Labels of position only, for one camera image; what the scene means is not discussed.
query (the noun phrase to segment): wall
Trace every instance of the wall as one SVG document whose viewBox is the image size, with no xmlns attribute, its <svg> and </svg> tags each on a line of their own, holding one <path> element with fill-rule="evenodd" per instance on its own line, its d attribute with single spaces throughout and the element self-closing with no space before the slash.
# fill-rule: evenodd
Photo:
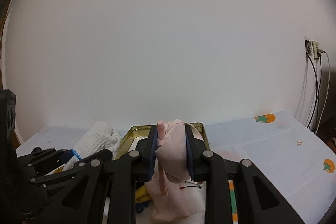
<svg viewBox="0 0 336 224">
<path fill-rule="evenodd" d="M 24 140 L 98 120 L 128 129 L 287 110 L 306 123 L 304 37 L 336 69 L 335 25 L 335 0 L 15 0 L 5 78 Z"/>
</svg>

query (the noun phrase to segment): black device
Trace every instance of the black device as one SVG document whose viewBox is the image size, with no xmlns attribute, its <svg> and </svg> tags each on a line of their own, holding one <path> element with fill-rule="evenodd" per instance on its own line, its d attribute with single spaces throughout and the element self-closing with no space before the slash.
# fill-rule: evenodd
<svg viewBox="0 0 336 224">
<path fill-rule="evenodd" d="M 17 158 L 9 141 L 12 109 L 15 113 L 15 95 L 0 91 L 1 223 L 100 224 L 108 196 L 107 223 L 135 224 L 135 182 L 147 182 L 154 173 L 156 125 L 118 160 L 104 149 L 71 170 L 45 176 L 68 151 L 52 148 Z M 224 160 L 195 139 L 189 125 L 185 136 L 189 174 L 195 182 L 206 181 L 205 224 L 232 223 L 228 180 L 234 182 L 239 224 L 304 224 L 250 160 Z"/>
</svg>

